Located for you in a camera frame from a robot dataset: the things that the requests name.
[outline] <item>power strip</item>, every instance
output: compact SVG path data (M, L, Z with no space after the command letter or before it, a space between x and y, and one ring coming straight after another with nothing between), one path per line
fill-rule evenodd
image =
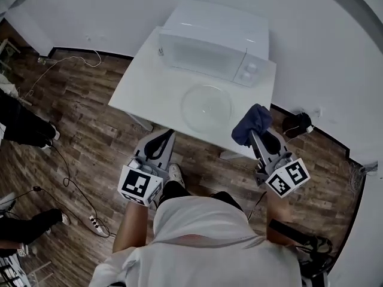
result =
M98 233L100 233L104 236L108 236L107 233L104 232L104 229L102 227L100 227L100 225L97 223L97 220L93 215L89 217L89 220L94 225L94 227L96 228Z

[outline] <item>microwave window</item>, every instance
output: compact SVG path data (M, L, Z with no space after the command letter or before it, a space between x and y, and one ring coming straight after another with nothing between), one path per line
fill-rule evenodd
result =
M201 45L201 42L193 45L176 42L174 44L174 57L179 66L216 77L228 75L232 57L214 50L211 44L207 45L207 48L203 48Z

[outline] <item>microwave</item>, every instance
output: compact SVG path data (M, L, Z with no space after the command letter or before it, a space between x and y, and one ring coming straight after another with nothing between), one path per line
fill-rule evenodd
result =
M218 4L182 0L159 34L171 67L252 87L269 60L268 21Z

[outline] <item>wooden floor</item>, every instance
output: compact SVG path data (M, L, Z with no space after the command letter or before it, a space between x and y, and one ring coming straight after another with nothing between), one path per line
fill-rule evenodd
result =
M37 63L38 56L27 50L11 63L14 73L10 80L24 95L50 65L71 55L80 55L94 64L98 61L95 54L57 51L53 59L41 65ZM27 100L33 103L31 110L49 119L61 132L56 147L67 160L73 180L86 193L99 217L116 232L126 204L116 190L121 167L147 132L125 113L108 106L130 61L111 56L102 56L102 60L97 68L84 66L77 59L59 63L39 81ZM272 114L273 126L280 131L284 116L276 111ZM328 237L337 250L356 203L356 197L348 190L345 150L316 132L292 140L289 146L303 158L311 175L307 184L289 196L294 221L314 234ZM221 151L177 133L172 160L181 166L193 194L208 196L225 190L248 215L265 190L257 187L252 177L255 162L221 160L218 158ZM66 176L64 162L55 150L2 142L0 195L10 191L21 194L38 185L87 223L93 211L74 186L62 185ZM265 232L265 202L266 198L250 218L250 226L260 234ZM45 193L20 198L14 212L28 219L51 207L60 207L68 213ZM151 211L150 227L153 216ZM112 239L95 236L70 217L73 223L70 227L54 226L49 236L43 235L36 241L37 257L23 260L27 271L52 261L48 270L54 271L54 276L45 286L87 286L96 265L111 253ZM152 237L150 229L148 241Z

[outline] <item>white table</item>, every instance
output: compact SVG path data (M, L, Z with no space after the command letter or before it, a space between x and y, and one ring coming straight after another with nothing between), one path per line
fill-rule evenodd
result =
M148 130L153 129L148 122L152 121L228 150L221 154L221 158L234 158L238 157L235 154L240 154L255 159L253 150L238 145L231 134L239 120L255 103L270 108L276 64L268 63L267 70L253 88L197 72L168 67L158 55L159 30L160 27L155 28L139 49L109 105L126 112ZM216 132L198 133L184 122L181 115L181 99L191 87L198 84L215 86L230 94L233 112L226 127Z

